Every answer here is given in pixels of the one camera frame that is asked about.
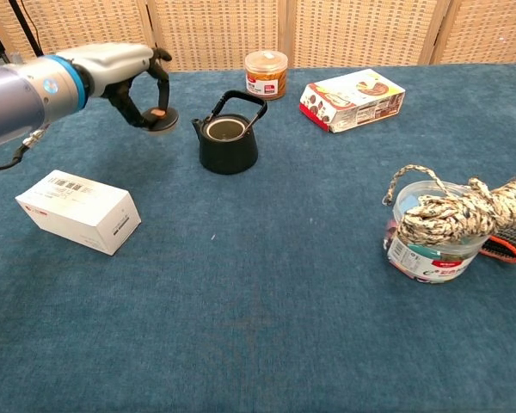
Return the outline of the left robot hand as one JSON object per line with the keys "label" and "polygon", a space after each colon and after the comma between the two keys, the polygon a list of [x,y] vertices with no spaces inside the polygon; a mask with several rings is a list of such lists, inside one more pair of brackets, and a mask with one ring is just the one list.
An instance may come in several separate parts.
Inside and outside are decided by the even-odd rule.
{"label": "left robot hand", "polygon": [[[108,42],[73,47],[57,55],[81,75],[88,96],[107,99],[134,127],[163,132],[178,121],[178,113],[169,106],[169,74],[162,62],[172,56],[161,47]],[[147,72],[156,79],[158,104],[141,113],[129,96],[132,82]]]}

